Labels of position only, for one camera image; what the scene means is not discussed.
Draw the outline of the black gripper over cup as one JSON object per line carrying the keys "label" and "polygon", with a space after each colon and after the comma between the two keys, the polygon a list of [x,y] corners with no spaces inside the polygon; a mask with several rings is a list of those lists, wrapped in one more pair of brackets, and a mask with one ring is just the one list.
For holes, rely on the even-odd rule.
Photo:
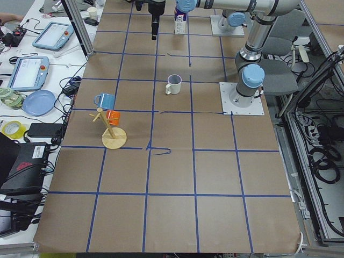
{"label": "black gripper over cup", "polygon": [[143,3],[148,4],[148,12],[152,15],[151,27],[152,27],[152,40],[156,40],[159,32],[160,16],[164,14],[166,1],[165,0],[143,0],[135,1],[135,7],[137,11],[142,9]]}

